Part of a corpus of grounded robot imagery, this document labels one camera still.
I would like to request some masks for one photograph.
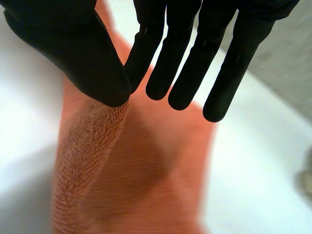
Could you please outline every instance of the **orange towel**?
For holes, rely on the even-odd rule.
[[[125,62],[129,47],[100,0],[96,9]],[[214,125],[194,104],[178,112],[167,99],[150,100],[146,82],[124,106],[110,108],[64,79],[54,233],[205,233],[197,218]]]

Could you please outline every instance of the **gray wall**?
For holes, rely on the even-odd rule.
[[[225,50],[234,20],[221,45]],[[312,121],[312,0],[301,0],[288,18],[275,23],[249,70]]]

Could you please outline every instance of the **white basin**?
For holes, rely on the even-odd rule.
[[[109,3],[118,31],[133,43],[132,1]],[[62,72],[19,40],[3,15],[0,35],[0,233],[48,234]],[[220,50],[195,97],[200,105],[224,55]],[[217,128],[204,225],[213,234],[310,234],[312,210],[294,175],[311,146],[310,123],[247,73]]]

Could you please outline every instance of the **gloved hand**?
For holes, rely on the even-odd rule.
[[[140,31],[125,64],[132,92],[143,79],[161,42],[165,9],[168,34],[146,87],[147,95],[160,100],[167,94],[189,43],[194,17],[199,13],[195,43],[169,94],[169,104],[183,110],[191,103],[212,60],[225,29],[239,9],[233,40],[214,86],[204,105],[211,122],[224,118],[236,90],[259,44],[274,22],[285,18],[299,0],[134,0]]]
[[[84,94],[118,107],[130,84],[96,0],[0,0],[11,29],[58,68]]]

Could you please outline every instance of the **black rubber glove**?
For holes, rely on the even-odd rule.
[[[84,94],[118,107],[130,84],[96,0],[0,0],[11,29],[60,68]]]
[[[225,29],[239,9],[233,40],[219,75],[204,105],[204,117],[222,120],[259,44],[274,22],[285,18],[299,0],[203,0],[197,37],[181,73],[169,94],[176,110],[188,107],[195,96]],[[160,100],[167,94],[189,43],[201,0],[134,0],[140,31],[125,64],[132,92],[143,79],[161,41],[165,9],[169,31],[146,87],[147,95]]]

